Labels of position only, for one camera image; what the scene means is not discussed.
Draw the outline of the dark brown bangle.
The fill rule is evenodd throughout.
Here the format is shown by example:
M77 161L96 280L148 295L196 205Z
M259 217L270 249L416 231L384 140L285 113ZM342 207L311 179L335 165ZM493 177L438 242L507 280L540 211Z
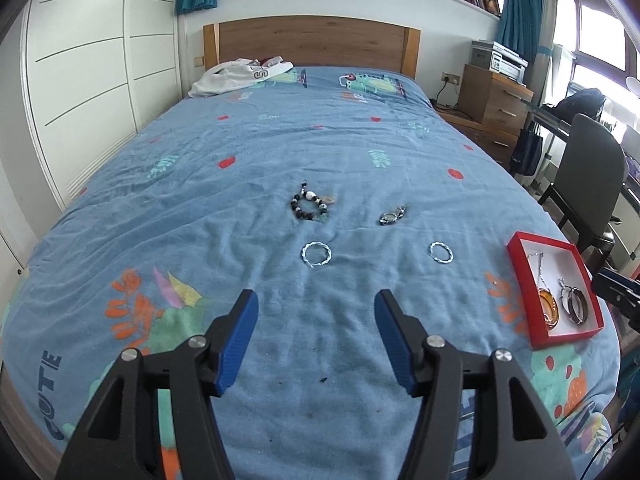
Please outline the dark brown bangle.
M585 322L587 322L588 320L588 314L589 314L588 302L585 295L577 287L573 287L572 300L573 300L574 315L570 316L570 320L575 325L585 324Z

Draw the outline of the red shallow box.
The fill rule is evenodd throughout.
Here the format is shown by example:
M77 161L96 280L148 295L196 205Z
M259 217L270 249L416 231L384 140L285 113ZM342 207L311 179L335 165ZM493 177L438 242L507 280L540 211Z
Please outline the red shallow box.
M604 327L599 301L591 291L591 276L577 248L562 240L515 232L506 245L520 286L530 343L535 350L569 344L600 333ZM579 288L588 302L588 320L575 325L561 304L558 278ZM549 289L559 307L560 318L548 330L542 315L538 289Z

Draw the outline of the amber bangle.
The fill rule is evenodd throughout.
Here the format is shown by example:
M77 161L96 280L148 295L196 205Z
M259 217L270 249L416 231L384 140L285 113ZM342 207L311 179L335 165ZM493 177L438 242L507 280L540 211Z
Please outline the amber bangle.
M538 289L538 297L541 304L542 315L548 330L553 330L558 325L560 312L558 304L549 289Z

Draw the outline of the small silver charm cluster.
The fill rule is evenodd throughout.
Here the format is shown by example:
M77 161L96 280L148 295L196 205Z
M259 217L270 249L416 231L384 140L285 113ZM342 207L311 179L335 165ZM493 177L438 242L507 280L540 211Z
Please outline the small silver charm cluster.
M381 217L378 218L378 223L381 226L390 226L391 224L395 224L400 219L404 218L406 212L406 206L398 206L394 210L385 211L384 214L381 214Z

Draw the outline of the thin silver bangle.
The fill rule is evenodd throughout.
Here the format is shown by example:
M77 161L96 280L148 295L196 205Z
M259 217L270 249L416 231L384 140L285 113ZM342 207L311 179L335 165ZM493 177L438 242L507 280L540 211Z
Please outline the thin silver bangle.
M574 315L573 300L572 300L573 287L567 284L567 282L564 281L564 278L558 278L558 282L560 286L560 297L561 297L562 307L568 316L573 316Z

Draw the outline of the dark blue hanging bag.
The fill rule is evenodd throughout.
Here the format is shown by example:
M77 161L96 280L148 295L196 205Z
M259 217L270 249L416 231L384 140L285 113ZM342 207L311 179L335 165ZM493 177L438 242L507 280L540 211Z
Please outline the dark blue hanging bag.
M510 158L509 171L512 176L520 174L531 177L536 174L542 154L542 142L544 139L533 122L521 131Z

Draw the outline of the low wooden nightstand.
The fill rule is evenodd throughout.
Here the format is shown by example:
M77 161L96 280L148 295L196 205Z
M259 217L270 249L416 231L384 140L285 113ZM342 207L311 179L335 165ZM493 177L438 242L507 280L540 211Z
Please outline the low wooden nightstand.
M484 125L476 122L467 114L446 106L435 106L440 117L463 133L473 143L486 152L497 164L510 170L513 151L518 142L518 135L503 127Z

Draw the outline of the dark backpack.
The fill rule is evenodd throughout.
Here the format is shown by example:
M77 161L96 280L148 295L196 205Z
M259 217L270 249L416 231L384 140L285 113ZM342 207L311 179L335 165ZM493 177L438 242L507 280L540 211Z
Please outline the dark backpack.
M596 88L582 89L555 105L551 113L563 122L571 124L577 115L598 122L601 118L606 96Z

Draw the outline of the wooden drawer chest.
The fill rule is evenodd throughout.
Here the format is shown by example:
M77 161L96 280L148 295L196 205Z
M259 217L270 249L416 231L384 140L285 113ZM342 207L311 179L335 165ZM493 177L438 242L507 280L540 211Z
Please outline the wooden drawer chest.
M529 88L507 76L466 64L457 107L484 126L517 136L533 96Z

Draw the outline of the white printer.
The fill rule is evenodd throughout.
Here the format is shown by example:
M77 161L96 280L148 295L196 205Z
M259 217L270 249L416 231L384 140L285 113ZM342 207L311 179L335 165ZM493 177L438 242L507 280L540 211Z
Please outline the white printer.
M528 62L498 42L477 40L472 42L471 65L524 84Z

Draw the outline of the right teal curtain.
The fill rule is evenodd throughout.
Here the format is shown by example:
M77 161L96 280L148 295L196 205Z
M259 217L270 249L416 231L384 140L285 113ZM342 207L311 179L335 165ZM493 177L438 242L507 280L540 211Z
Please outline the right teal curtain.
M543 10L544 0L504 0L495 42L532 64L537 55Z

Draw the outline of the blue patterned bedspread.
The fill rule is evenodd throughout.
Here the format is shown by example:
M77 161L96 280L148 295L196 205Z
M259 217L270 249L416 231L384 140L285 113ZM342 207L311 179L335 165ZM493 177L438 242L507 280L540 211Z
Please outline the blue patterned bedspread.
M385 211L404 218L381 226ZM577 478L612 456L615 330L534 350L506 245L551 217L397 74L298 68L187 98L86 184L36 246L2 328L1 419L55 475L122 350L169 351L243 289L259 316L215 404L241 479L393 479L419 405L395 380L373 299L457 348L509 349Z

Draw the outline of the white garment on bed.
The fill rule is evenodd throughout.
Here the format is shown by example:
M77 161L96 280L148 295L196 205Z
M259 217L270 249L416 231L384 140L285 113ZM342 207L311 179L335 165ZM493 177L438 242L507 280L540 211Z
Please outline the white garment on bed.
M254 86L277 76L288 73L294 68L291 62L280 56L268 58L266 62L237 58L215 65L192 84L188 93L190 98L207 98L238 91Z

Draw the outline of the wooden headboard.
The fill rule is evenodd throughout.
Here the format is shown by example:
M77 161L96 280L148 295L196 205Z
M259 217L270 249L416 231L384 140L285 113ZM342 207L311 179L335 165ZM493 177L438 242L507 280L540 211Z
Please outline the wooden headboard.
M420 41L415 28L326 15L267 16L203 27L206 68L280 55L296 66L376 68L413 78Z

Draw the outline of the wall power socket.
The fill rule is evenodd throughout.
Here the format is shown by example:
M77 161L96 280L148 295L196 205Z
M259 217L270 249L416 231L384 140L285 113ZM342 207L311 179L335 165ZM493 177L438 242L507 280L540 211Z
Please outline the wall power socket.
M440 79L445 81L447 84L453 84L454 86L458 86L460 84L460 76L456 74L442 72Z

